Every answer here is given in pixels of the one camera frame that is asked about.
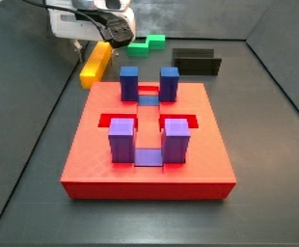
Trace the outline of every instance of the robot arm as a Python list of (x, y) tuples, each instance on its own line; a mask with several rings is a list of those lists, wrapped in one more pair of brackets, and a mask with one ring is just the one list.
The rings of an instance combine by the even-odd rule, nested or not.
[(71, 40), (108, 41), (112, 48), (127, 46), (135, 37), (131, 0), (47, 0), (52, 31)]

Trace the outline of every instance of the toy block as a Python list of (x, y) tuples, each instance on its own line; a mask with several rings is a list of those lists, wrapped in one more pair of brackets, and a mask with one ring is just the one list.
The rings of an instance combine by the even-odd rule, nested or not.
[(112, 119), (108, 139), (113, 163), (133, 163), (133, 119)]
[(177, 91), (177, 68), (161, 67), (160, 71), (160, 102), (175, 102)]
[(221, 58), (213, 57), (213, 49), (175, 48), (171, 65), (181, 75), (217, 75)]
[(93, 82), (101, 80), (101, 76), (111, 59), (111, 54), (112, 47), (109, 43), (99, 41), (80, 73), (80, 81), (84, 89), (89, 89)]
[(148, 35), (149, 49), (165, 49), (165, 35)]
[(128, 45), (128, 55), (132, 57), (148, 57), (148, 42), (145, 43), (131, 43)]
[(121, 67), (121, 101), (137, 101), (137, 67)]
[(185, 163), (191, 133), (185, 119), (165, 119), (163, 134), (164, 163)]
[(159, 107), (137, 106), (136, 116), (139, 125), (135, 134), (135, 147), (137, 149), (160, 149)]
[(136, 167), (160, 167), (164, 165), (161, 149), (135, 149)]
[[(116, 200), (216, 200), (229, 195), (236, 177), (225, 151), (221, 135), (209, 106), (205, 87), (199, 83), (180, 83), (177, 101), (169, 106), (160, 103), (163, 114), (196, 113), (199, 128), (191, 128), (191, 139), (185, 153), (185, 163), (167, 163), (163, 167), (135, 167), (132, 163), (112, 163), (108, 141), (108, 128), (96, 126), (101, 109), (111, 112), (103, 104), (111, 98), (108, 105), (117, 106), (119, 83), (93, 84), (84, 108), (80, 124), (65, 161), (60, 183), (72, 199), (116, 199)], [(148, 129), (143, 139), (152, 138), (152, 131), (159, 129), (159, 107), (137, 107), (139, 127), (143, 121), (152, 120), (156, 128)]]
[(160, 87), (157, 86), (137, 86), (137, 94), (140, 96), (159, 96)]
[(139, 96), (137, 106), (159, 106), (159, 96)]

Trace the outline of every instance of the green block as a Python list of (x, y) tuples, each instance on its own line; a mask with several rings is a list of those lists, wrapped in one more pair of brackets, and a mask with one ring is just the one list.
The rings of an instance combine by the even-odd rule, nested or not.
[(165, 48), (165, 35), (148, 35), (147, 39), (149, 49), (164, 49)]
[(165, 35), (148, 35), (145, 42), (133, 42), (128, 45), (131, 57), (148, 57), (149, 49), (165, 49)]
[(148, 41), (163, 41), (165, 42), (165, 35), (148, 35), (145, 40)]

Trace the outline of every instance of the blue block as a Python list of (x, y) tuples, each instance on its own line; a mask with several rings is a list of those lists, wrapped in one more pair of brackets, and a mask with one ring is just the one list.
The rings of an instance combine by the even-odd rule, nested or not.
[(139, 96), (137, 100), (139, 106), (157, 106), (160, 105), (157, 96)]
[(177, 68), (161, 67), (160, 71), (160, 102), (175, 102), (177, 91), (179, 72)]
[(136, 167), (160, 167), (164, 165), (161, 150), (135, 149)]
[(176, 67), (161, 67), (161, 76), (179, 78), (177, 68)]
[(137, 67), (121, 67), (120, 76), (125, 76), (125, 77), (136, 76), (137, 77), (137, 75), (139, 75)]
[(108, 139), (113, 163), (133, 163), (133, 119), (112, 119)]
[(163, 133), (164, 163), (184, 163), (191, 138), (191, 131), (185, 119), (165, 119)]
[(137, 67), (121, 67), (121, 101), (137, 101)]

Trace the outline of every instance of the red base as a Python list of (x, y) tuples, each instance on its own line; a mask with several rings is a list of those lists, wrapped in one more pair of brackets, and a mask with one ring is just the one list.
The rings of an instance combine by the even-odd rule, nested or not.
[[(140, 85), (159, 87), (159, 83)], [(152, 106), (137, 108), (136, 103), (120, 101), (120, 83), (93, 84), (60, 178), (71, 198), (139, 200), (227, 198), (236, 185), (236, 178), (205, 88), (200, 83), (179, 83), (177, 87), (176, 102), (161, 103), (155, 111)], [(188, 119), (191, 140), (185, 164), (164, 164), (164, 167), (148, 168), (111, 162), (107, 127), (109, 124), (107, 121), (101, 124), (101, 114), (116, 115), (120, 118), (124, 114), (137, 116), (137, 113), (137, 148), (144, 146), (143, 148), (155, 149), (161, 145), (160, 119), (179, 116)], [(143, 131), (148, 132), (148, 128), (152, 131), (145, 138)]]

